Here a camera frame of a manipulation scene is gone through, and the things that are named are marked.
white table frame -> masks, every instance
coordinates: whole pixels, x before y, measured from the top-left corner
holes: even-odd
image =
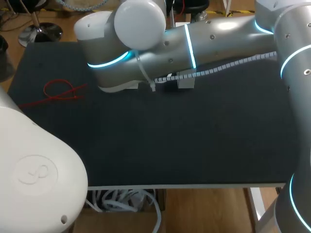
[[[230,7],[231,7],[231,2],[232,0],[223,0],[224,2],[224,7],[225,7],[225,16],[227,17],[227,15],[229,14],[229,11],[230,11]]]

red zip tie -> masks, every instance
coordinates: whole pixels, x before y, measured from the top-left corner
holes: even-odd
[[[53,84],[53,83],[66,83],[66,84],[68,84],[71,87],[71,90],[65,91],[65,92],[63,92],[63,93],[61,93],[59,95],[56,95],[56,96],[50,96],[49,94],[46,93],[46,88],[49,85]],[[48,97],[47,99],[39,100],[39,101],[31,102],[31,103],[20,104],[19,108],[34,106],[34,105],[41,104],[41,103],[44,103],[44,102],[47,102],[47,101],[50,101],[50,100],[76,100],[76,99],[81,99],[84,96],[77,96],[75,91],[85,87],[86,85],[87,84],[83,84],[81,86],[78,86],[78,87],[74,88],[72,86],[72,84],[70,82],[68,82],[67,80],[65,80],[65,79],[55,79],[55,80],[49,81],[43,87],[43,93],[44,93],[44,95],[46,97]],[[72,97],[61,97],[61,96],[66,95],[68,93],[73,93],[73,96]]]

robot logo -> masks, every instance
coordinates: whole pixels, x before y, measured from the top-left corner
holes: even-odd
[[[24,184],[35,184],[38,179],[46,178],[49,175],[49,168],[46,165],[41,165],[35,173],[28,171],[28,174],[33,177],[33,180],[24,180],[23,177],[20,177],[18,180]]]
[[[26,195],[38,196],[52,189],[58,179],[55,164],[41,155],[20,159],[13,172],[14,186]]]

screw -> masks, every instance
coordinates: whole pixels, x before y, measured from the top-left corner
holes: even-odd
[[[304,75],[309,75],[309,74],[311,74],[311,70],[310,69],[306,69],[305,72],[303,72],[303,73],[304,73]]]

chair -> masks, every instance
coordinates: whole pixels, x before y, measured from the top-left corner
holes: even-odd
[[[49,0],[9,0],[16,13],[28,13],[31,15],[33,25],[25,28],[18,36],[19,43],[26,47],[31,42],[59,41],[63,30],[54,23],[40,23],[36,11],[40,11]]]

